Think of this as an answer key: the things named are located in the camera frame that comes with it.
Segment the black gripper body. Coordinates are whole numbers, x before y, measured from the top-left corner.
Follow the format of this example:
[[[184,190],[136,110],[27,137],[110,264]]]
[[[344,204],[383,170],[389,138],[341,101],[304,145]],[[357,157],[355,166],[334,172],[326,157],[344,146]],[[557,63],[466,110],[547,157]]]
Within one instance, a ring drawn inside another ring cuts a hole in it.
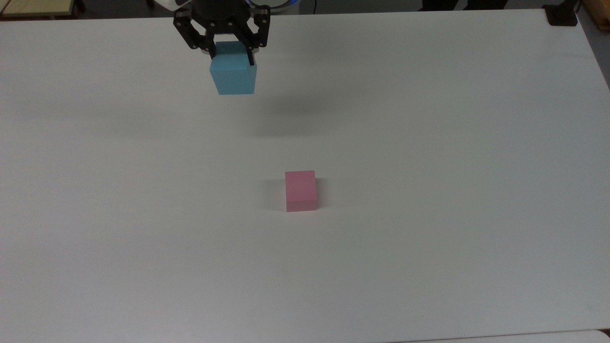
[[[192,0],[190,7],[192,20],[205,29],[204,36],[255,36],[248,24],[252,7],[246,0]]]

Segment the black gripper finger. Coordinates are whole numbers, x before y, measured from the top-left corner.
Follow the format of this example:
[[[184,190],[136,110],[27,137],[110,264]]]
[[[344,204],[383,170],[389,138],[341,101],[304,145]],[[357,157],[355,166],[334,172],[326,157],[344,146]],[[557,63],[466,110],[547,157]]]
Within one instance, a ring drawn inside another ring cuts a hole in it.
[[[175,11],[173,25],[192,50],[200,50],[210,57],[216,56],[215,33],[211,29],[205,29],[205,34],[201,35],[192,25],[190,10]]]
[[[255,65],[255,50],[267,46],[271,14],[272,9],[270,8],[248,8],[242,10],[238,15],[238,40],[246,48],[250,66]],[[255,26],[257,26],[256,33],[248,26],[248,21],[251,18]]]

